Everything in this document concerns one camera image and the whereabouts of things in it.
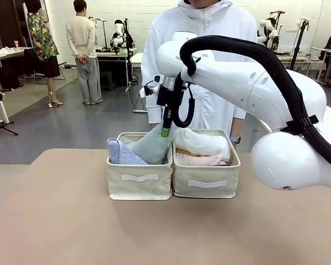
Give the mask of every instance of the basket handle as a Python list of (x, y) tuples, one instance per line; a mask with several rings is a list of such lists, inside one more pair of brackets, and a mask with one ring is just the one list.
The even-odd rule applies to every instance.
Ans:
[(227, 181), (218, 181), (213, 183), (205, 183), (205, 182), (199, 182), (199, 181), (188, 181), (189, 187), (198, 187), (198, 188), (204, 188), (204, 189), (213, 189), (218, 187), (226, 187)]
[(140, 177), (136, 177), (133, 175), (123, 174), (121, 175), (122, 181), (135, 181), (135, 182), (144, 182), (144, 181), (158, 181), (159, 175), (158, 174), (148, 174)]

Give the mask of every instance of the grey pants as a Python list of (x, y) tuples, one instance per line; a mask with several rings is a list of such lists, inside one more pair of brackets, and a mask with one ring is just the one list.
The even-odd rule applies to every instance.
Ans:
[(100, 91), (100, 74), (97, 58), (89, 58), (85, 65), (76, 60), (76, 65), (83, 103), (100, 103), (102, 101), (102, 93)]

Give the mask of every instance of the wristwatch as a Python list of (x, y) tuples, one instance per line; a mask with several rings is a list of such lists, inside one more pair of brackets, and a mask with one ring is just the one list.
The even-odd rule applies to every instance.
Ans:
[(235, 142), (237, 145), (239, 145), (242, 141), (241, 137), (229, 137), (231, 142)]

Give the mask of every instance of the beige sweater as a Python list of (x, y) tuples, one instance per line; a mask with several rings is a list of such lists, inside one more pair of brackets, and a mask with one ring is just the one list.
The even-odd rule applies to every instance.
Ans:
[(74, 55), (87, 55), (96, 58), (94, 41), (95, 26), (86, 17), (76, 16), (66, 25), (67, 42)]

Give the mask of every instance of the grey floor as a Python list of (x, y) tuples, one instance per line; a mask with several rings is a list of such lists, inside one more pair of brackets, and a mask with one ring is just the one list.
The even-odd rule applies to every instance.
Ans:
[[(131, 88), (136, 102), (138, 87)], [(331, 107), (331, 89), (325, 89)], [(0, 164), (28, 165), (49, 149), (105, 149), (105, 140), (117, 137), (124, 131), (148, 131), (146, 114), (135, 114), (130, 95), (123, 88), (103, 92), (104, 102), (96, 106), (81, 103), (81, 91), (77, 82), (61, 88), (57, 95), (65, 102), (62, 108), (49, 109), (47, 99), (13, 115), (15, 124), (9, 128), (19, 133), (13, 136), (0, 130)], [(139, 100), (137, 109), (143, 105)], [(247, 152), (255, 119), (248, 115), (239, 152)]]

